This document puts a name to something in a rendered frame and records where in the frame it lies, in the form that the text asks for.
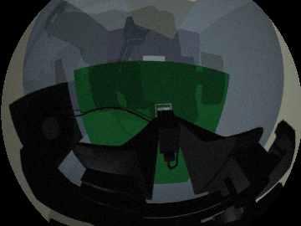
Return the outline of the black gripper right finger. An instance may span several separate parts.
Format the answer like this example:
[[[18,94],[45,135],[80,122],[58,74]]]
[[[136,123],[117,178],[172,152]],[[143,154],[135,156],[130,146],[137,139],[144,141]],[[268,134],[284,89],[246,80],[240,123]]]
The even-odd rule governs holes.
[[[264,127],[234,136],[220,136],[177,116],[181,127],[180,148],[194,194],[206,193],[207,186],[230,161],[233,154],[260,141]]]

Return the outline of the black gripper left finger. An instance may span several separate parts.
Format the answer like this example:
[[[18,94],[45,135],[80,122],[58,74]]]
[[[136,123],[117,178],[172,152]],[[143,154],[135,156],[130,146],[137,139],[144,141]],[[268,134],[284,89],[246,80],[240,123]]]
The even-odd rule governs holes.
[[[86,169],[136,177],[145,200],[151,200],[158,147],[157,117],[153,117],[137,136],[131,137],[123,146],[77,142],[72,147],[74,156]]]

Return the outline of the green circuit board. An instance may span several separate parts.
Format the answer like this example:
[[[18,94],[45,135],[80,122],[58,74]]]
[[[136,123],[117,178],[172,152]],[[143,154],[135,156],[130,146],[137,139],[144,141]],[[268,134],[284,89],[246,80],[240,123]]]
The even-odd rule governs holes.
[[[221,120],[228,82],[230,74],[221,70],[163,60],[127,60],[74,70],[80,114],[119,107],[151,120],[157,110],[173,110],[175,116],[213,133]],[[148,123],[122,110],[97,110],[81,117],[90,142],[101,146],[123,146]],[[163,154],[158,143],[154,184],[187,182],[190,174],[181,148],[173,170]]]

